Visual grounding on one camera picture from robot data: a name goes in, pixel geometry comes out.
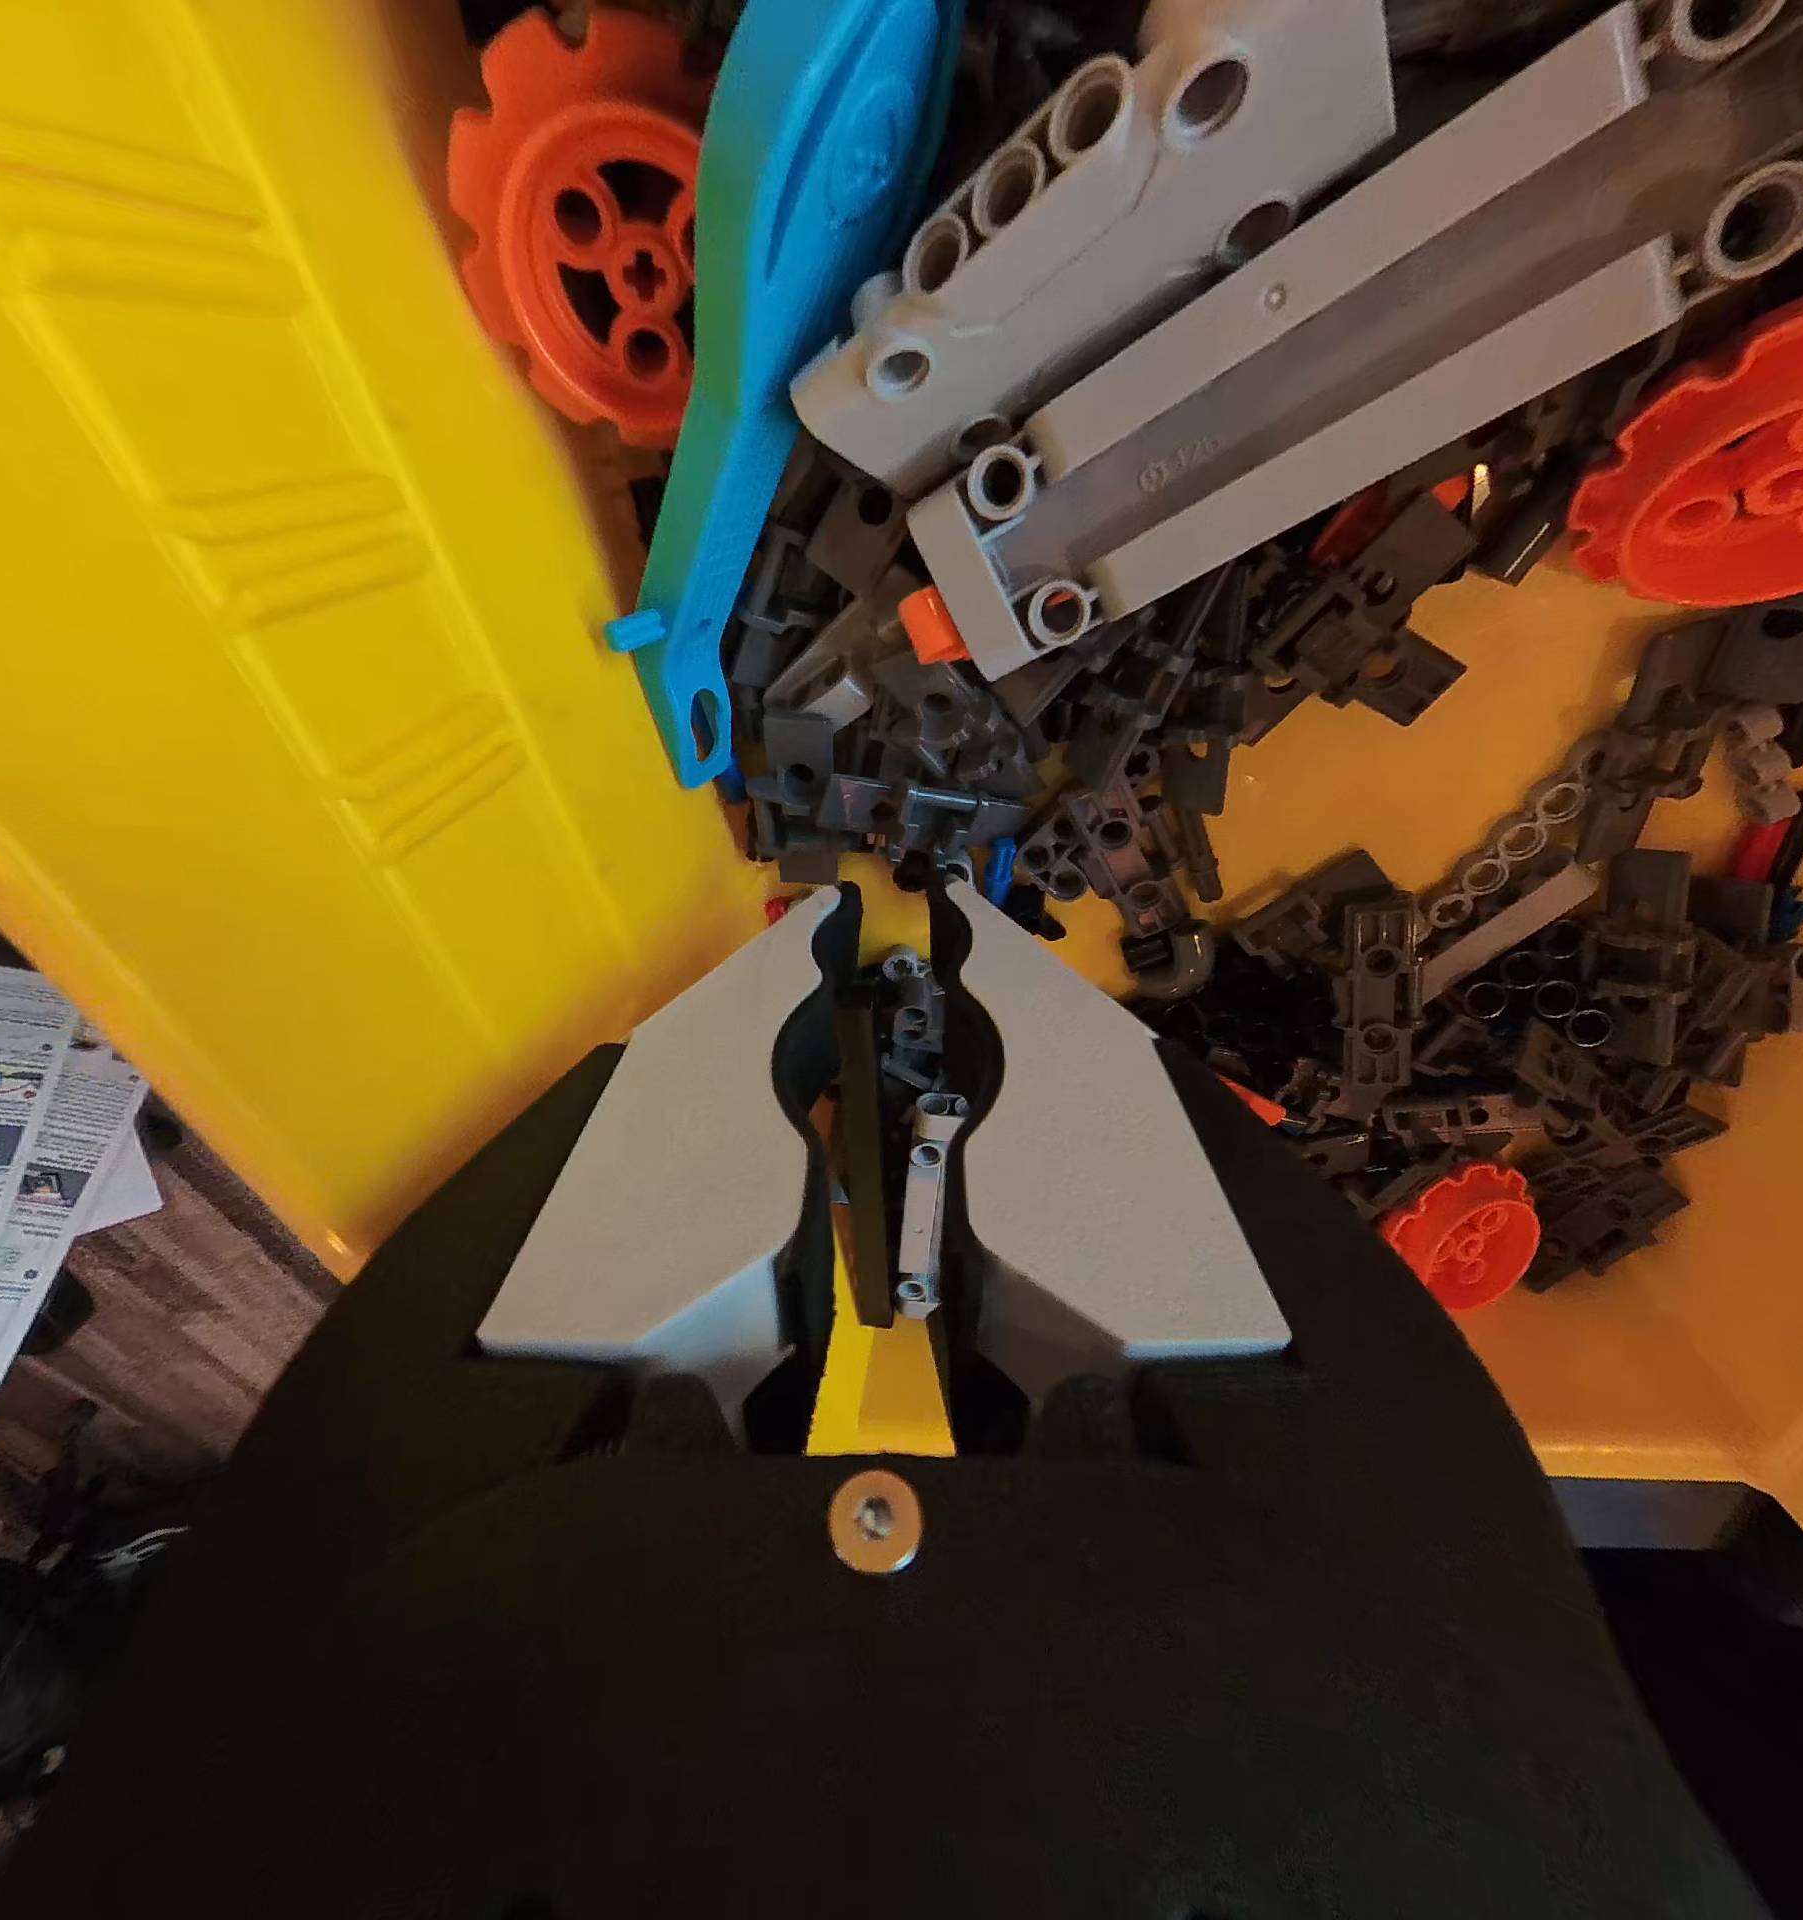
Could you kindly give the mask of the grey panel with holes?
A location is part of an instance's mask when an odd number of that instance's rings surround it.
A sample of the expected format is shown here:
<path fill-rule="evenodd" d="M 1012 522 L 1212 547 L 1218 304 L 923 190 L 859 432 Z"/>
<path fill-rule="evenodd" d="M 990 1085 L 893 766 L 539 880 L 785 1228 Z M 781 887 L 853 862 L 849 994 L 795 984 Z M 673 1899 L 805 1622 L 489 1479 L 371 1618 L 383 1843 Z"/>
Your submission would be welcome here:
<path fill-rule="evenodd" d="M 1392 136 L 1384 10 L 1150 5 L 857 293 L 791 387 L 809 436 L 913 500 L 1244 256 Z"/>

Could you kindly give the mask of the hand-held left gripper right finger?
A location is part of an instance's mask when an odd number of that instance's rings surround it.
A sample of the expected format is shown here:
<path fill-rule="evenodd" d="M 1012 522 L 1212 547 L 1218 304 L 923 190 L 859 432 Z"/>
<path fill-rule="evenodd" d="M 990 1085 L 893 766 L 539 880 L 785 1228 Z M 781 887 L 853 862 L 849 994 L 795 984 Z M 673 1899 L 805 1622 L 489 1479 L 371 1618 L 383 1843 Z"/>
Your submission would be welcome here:
<path fill-rule="evenodd" d="M 1284 1404 L 1292 1333 L 1156 1034 L 966 880 L 929 924 L 966 1104 L 939 1311 L 954 1448 L 1016 1454 L 1054 1417 L 1190 1454 L 1204 1406 Z"/>

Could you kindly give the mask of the pile of dark brick pieces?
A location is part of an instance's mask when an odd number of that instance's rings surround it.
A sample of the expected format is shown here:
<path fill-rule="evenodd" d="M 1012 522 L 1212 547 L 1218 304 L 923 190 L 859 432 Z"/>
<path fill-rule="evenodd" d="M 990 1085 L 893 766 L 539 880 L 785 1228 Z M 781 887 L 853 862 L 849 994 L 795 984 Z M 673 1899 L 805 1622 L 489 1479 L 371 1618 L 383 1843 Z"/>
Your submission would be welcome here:
<path fill-rule="evenodd" d="M 1374 1228 L 1468 1163 L 1526 1180 L 1518 1285 L 1594 1278 L 1682 1211 L 1756 1045 L 1803 1034 L 1803 592 L 1650 637 L 1624 696 L 1438 880 L 1360 848 L 1214 922 L 1234 766 L 1294 713 L 1406 729 L 1464 664 L 1418 603 L 1526 566 L 1580 477 L 1576 387 L 984 683 L 905 507 L 795 440 L 721 661 L 747 853 L 968 871 L 1056 939 L 1102 901 L 1130 1010 L 1246 1096 Z"/>

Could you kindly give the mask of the yellow plastic bin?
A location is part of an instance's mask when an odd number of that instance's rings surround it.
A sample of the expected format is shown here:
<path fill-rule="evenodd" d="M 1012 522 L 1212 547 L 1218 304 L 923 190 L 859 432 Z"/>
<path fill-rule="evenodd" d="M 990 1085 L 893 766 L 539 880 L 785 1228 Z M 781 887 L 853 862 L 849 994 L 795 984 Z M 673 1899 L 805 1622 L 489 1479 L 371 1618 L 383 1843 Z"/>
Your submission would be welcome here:
<path fill-rule="evenodd" d="M 0 931 L 343 1283 L 765 921 L 601 640 L 623 451 L 461 290 L 479 92 L 455 5 L 0 5 Z M 1240 898 L 1434 880 L 1668 618 L 1556 562 L 1420 609 L 1464 678 L 1252 748 Z M 1803 1526 L 1803 1037 L 1724 1110 L 1656 1247 L 1462 1328 L 1550 1475 Z"/>

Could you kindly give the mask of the long grey motor block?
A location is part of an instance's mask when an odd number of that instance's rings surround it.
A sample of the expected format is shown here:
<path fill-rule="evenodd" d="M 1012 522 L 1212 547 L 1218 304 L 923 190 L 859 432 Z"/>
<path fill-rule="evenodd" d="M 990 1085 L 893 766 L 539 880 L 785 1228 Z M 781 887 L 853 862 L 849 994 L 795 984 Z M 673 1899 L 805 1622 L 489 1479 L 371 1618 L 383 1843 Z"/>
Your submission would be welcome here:
<path fill-rule="evenodd" d="M 1614 5 L 909 513 L 998 681 L 1803 251 L 1803 5 Z"/>

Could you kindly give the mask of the black beam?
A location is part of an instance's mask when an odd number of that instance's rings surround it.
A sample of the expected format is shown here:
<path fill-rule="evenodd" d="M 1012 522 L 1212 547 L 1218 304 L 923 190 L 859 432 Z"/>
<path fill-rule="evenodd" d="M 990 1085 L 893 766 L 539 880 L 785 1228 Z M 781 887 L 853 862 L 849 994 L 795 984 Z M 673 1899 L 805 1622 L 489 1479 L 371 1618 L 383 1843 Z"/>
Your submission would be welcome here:
<path fill-rule="evenodd" d="M 835 1173 L 845 1196 L 843 1248 L 859 1324 L 891 1328 L 893 1278 L 887 1236 L 881 1075 L 871 992 L 849 986 L 833 1008 L 837 1045 Z"/>

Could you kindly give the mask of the short grey beam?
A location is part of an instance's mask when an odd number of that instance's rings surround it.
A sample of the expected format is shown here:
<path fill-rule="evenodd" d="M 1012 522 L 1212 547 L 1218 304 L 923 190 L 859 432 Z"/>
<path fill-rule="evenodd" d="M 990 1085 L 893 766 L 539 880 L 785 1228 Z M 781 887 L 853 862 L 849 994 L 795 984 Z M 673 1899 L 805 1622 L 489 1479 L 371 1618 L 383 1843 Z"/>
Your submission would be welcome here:
<path fill-rule="evenodd" d="M 939 1308 L 947 1166 L 964 1119 L 966 1102 L 953 1093 L 923 1093 L 913 1104 L 893 1283 L 895 1311 L 911 1322 Z"/>

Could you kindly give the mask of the small orange gear wheel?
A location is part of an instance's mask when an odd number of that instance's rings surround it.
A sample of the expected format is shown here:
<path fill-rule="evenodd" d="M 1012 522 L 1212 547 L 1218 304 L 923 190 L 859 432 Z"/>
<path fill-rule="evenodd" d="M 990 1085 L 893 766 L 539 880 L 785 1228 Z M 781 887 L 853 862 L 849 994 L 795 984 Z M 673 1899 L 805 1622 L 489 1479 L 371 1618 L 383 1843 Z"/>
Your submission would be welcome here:
<path fill-rule="evenodd" d="M 1536 1259 L 1530 1189 L 1510 1165 L 1468 1163 L 1378 1219 L 1382 1240 L 1448 1314 L 1508 1295 Z"/>

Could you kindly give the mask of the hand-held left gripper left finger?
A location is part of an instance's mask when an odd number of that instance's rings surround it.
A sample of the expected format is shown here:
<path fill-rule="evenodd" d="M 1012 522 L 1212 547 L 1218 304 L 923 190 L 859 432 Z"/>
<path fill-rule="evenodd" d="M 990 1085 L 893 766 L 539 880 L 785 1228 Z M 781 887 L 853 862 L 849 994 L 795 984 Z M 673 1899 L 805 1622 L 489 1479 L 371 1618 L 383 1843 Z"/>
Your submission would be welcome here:
<path fill-rule="evenodd" d="M 703 1383 L 729 1431 L 831 1324 L 811 1127 L 861 893 L 825 884 L 635 1027 L 489 1305 L 487 1359 Z"/>

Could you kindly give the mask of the printed paper leaflet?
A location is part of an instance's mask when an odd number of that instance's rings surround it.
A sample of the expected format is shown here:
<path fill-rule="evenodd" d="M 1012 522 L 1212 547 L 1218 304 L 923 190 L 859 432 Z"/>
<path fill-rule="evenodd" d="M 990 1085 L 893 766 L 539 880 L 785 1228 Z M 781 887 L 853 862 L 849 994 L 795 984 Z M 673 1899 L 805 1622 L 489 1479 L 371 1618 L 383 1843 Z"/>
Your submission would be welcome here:
<path fill-rule="evenodd" d="M 153 1214 L 145 1077 L 41 975 L 0 964 L 0 1386 L 77 1239 Z"/>

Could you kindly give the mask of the blue brick separator tool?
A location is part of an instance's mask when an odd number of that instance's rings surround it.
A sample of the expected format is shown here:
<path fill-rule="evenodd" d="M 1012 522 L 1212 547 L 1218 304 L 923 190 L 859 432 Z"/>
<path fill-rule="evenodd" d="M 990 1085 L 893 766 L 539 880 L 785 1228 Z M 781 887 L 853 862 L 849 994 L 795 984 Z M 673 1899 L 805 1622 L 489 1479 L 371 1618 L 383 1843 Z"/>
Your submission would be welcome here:
<path fill-rule="evenodd" d="M 695 183 L 695 372 L 635 611 L 631 656 L 673 766 L 721 776 L 721 637 L 797 440 L 797 372 L 899 244 L 931 175 L 958 2 L 749 2 L 727 41 Z"/>

